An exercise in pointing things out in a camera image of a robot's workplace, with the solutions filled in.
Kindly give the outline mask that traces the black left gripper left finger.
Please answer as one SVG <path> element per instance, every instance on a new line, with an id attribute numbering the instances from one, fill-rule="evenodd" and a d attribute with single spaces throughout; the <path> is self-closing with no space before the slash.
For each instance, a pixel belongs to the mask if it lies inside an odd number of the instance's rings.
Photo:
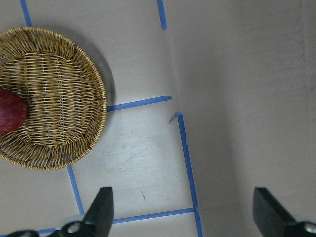
<path id="1" fill-rule="evenodd" d="M 114 220 L 111 187 L 102 187 L 82 220 L 71 221 L 53 231 L 51 237 L 107 237 Z"/>

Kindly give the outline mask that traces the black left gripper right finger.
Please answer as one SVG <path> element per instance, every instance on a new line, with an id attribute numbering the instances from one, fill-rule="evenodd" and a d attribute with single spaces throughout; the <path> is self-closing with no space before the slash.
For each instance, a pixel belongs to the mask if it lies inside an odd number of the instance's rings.
<path id="1" fill-rule="evenodd" d="M 296 220 L 267 188 L 253 192 L 253 220 L 264 237 L 314 237 L 316 223 Z"/>

